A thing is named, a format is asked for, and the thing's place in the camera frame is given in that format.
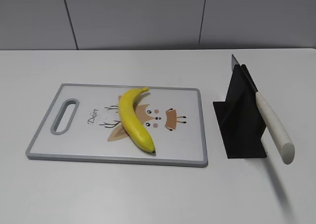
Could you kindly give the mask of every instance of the white cutting board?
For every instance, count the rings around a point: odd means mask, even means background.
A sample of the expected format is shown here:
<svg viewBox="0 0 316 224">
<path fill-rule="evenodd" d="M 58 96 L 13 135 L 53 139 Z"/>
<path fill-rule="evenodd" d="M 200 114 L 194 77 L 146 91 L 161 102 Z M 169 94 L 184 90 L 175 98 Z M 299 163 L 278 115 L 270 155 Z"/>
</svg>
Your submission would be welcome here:
<svg viewBox="0 0 316 224">
<path fill-rule="evenodd" d="M 206 166 L 199 90 L 151 88 L 142 96 L 135 110 L 155 143 L 156 154 L 149 154 L 133 143 L 119 122 L 119 96 L 130 88 L 62 84 L 26 155 L 44 160 Z M 77 110 L 69 129 L 55 133 L 52 125 L 68 100 L 77 101 Z"/>
</svg>

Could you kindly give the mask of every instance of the knife handle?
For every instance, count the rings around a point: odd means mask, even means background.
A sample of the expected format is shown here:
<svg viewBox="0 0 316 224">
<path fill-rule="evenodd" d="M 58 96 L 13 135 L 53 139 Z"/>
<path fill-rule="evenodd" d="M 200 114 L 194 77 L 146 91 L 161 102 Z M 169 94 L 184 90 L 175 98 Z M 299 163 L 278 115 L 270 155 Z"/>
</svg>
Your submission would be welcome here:
<svg viewBox="0 0 316 224">
<path fill-rule="evenodd" d="M 287 165 L 291 164 L 295 155 L 295 147 L 290 136 L 273 109 L 259 92 L 256 92 L 256 103 L 283 162 Z"/>
</svg>

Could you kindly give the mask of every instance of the banana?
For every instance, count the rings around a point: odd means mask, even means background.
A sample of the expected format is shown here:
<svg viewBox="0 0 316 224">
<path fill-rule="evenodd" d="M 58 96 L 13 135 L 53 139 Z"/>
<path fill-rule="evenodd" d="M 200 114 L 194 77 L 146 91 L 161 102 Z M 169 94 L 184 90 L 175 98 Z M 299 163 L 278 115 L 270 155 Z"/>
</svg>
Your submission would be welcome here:
<svg viewBox="0 0 316 224">
<path fill-rule="evenodd" d="M 130 89 L 119 101 L 119 116 L 120 121 L 130 135 L 136 145 L 144 151 L 155 153 L 155 145 L 152 137 L 147 129 L 142 125 L 135 114 L 134 103 L 137 98 L 144 92 L 148 92 L 149 88 Z"/>
</svg>

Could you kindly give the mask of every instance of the black knife stand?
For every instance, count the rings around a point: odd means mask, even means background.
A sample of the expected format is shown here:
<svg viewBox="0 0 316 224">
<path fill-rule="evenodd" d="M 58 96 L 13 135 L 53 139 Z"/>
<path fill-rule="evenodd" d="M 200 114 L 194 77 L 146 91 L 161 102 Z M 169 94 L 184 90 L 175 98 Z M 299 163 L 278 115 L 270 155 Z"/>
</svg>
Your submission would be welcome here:
<svg viewBox="0 0 316 224">
<path fill-rule="evenodd" d="M 241 66 L 234 66 L 225 102 L 213 105 L 228 158 L 267 157 L 260 140 L 266 124 L 257 108 L 255 91 Z"/>
</svg>

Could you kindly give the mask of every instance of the gray cutting board rim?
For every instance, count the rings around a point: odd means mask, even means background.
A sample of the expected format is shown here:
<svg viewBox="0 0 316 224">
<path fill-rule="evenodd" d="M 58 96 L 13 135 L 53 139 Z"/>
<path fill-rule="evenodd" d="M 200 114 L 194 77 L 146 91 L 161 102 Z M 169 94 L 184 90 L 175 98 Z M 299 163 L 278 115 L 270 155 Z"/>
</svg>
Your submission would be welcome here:
<svg viewBox="0 0 316 224">
<path fill-rule="evenodd" d="M 91 87 L 91 88 L 142 88 L 141 86 L 112 86 L 112 85 L 89 85 L 89 84 L 62 84 L 53 99 L 47 113 L 45 114 L 39 128 L 37 129 L 33 139 L 31 140 L 27 150 L 26 156 L 29 159 L 37 160 L 58 160 L 58 161 L 80 161 L 80 162 L 105 162 L 105 163 L 128 163 L 128 164 L 146 164 L 146 165 L 167 165 L 167 166 L 188 166 L 188 167 L 205 167 L 208 164 L 203 113 L 201 96 L 199 89 L 196 88 L 169 88 L 169 87 L 150 87 L 152 90 L 179 90 L 179 91 L 194 91 L 197 94 L 197 105 L 198 105 L 198 118 L 200 126 L 200 139 L 202 159 L 200 160 L 186 160 L 186 159 L 157 159 L 157 158 L 139 158 L 139 157 L 119 157 L 119 156 L 98 156 L 98 155 L 73 155 L 73 154 L 49 154 L 49 153 L 34 153 L 32 148 L 36 142 L 45 122 L 55 105 L 55 102 L 59 98 L 60 93 L 65 87 Z"/>
</svg>

